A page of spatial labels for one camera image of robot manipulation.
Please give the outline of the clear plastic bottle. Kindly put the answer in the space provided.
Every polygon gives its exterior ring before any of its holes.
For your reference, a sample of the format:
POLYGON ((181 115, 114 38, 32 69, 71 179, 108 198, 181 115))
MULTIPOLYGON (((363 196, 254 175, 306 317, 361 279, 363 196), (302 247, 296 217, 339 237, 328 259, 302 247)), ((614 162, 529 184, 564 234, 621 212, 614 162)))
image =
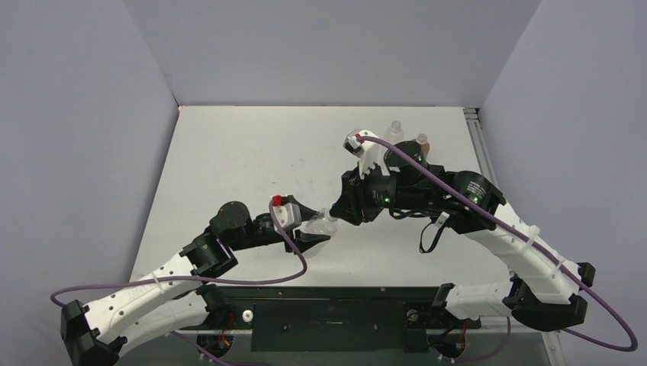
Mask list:
POLYGON ((338 222, 327 220, 324 216, 325 210, 321 209, 318 216, 309 219, 295 233, 310 233, 330 236, 331 239, 337 234, 338 222))

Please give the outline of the blue white bottle cap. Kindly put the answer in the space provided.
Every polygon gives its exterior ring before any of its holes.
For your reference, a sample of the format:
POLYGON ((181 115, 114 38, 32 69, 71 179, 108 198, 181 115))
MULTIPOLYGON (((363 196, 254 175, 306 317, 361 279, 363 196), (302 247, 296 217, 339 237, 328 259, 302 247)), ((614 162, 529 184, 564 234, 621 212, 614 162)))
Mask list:
POLYGON ((325 214, 324 214, 324 216, 325 216, 325 218, 326 218, 327 220, 330 220, 330 221, 333 221, 333 222, 336 222, 336 221, 338 221, 338 219, 339 219, 338 217, 336 217, 336 216, 334 215, 334 212, 333 212, 333 209, 332 209, 332 208, 327 208, 327 209, 325 210, 325 214))

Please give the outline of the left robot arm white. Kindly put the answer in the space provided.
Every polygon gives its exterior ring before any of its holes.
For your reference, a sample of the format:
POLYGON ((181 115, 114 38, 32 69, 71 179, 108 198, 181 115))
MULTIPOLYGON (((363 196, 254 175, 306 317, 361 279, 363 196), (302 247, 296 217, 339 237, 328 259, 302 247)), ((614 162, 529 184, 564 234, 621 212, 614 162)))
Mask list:
POLYGON ((231 322, 214 281, 237 265, 235 251, 281 242, 304 260, 336 231, 330 209, 312 210, 293 196, 274 196, 268 213, 256 218, 244 203, 227 202, 203 233, 139 281, 98 300, 64 305, 60 333, 68 356, 74 365, 114 365, 131 349, 178 329, 231 322))

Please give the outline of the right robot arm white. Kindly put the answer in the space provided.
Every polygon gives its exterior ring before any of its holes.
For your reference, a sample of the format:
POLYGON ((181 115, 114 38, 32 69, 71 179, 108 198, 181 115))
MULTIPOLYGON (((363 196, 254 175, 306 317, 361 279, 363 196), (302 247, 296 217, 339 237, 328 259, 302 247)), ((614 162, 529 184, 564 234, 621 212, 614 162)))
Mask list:
POLYGON ((439 231, 451 229, 481 244, 511 270, 506 281, 442 285, 430 305, 436 323, 510 316, 531 329, 551 332, 584 322, 587 301, 580 290, 592 285, 594 267, 551 249, 486 177, 430 164, 414 141, 385 153, 388 174, 377 163, 377 143, 352 136, 344 146, 359 162, 342 176, 333 217, 355 226, 372 222, 383 210, 396 220, 426 217, 439 231))

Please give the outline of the tea bottle red label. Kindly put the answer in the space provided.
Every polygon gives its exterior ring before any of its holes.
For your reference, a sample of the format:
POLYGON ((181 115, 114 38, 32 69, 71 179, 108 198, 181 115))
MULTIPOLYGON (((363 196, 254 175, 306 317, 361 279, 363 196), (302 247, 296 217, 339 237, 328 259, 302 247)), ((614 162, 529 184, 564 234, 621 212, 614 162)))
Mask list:
POLYGON ((426 159, 430 152, 430 142, 428 140, 428 136, 425 133, 420 133, 415 141, 420 145, 420 151, 426 159))

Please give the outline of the clear empty bottle upright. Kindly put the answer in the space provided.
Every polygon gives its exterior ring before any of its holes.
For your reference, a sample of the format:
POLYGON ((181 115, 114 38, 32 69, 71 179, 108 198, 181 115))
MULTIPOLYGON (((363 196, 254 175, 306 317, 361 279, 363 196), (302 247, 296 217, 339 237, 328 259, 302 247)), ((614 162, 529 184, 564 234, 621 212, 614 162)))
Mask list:
POLYGON ((404 131, 402 129, 401 122, 399 120, 392 121, 391 125, 385 131, 383 137, 385 141, 394 146, 400 142, 403 142, 404 131))

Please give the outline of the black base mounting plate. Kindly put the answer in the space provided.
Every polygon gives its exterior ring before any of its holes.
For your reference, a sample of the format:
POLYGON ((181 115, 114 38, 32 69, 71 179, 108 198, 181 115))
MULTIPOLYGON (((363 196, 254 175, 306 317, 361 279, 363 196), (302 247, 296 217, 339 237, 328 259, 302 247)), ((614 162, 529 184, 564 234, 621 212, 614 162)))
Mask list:
POLYGON ((431 332, 473 330, 440 306, 441 287, 218 287, 206 320, 183 331, 249 335, 254 352, 425 352, 431 332))

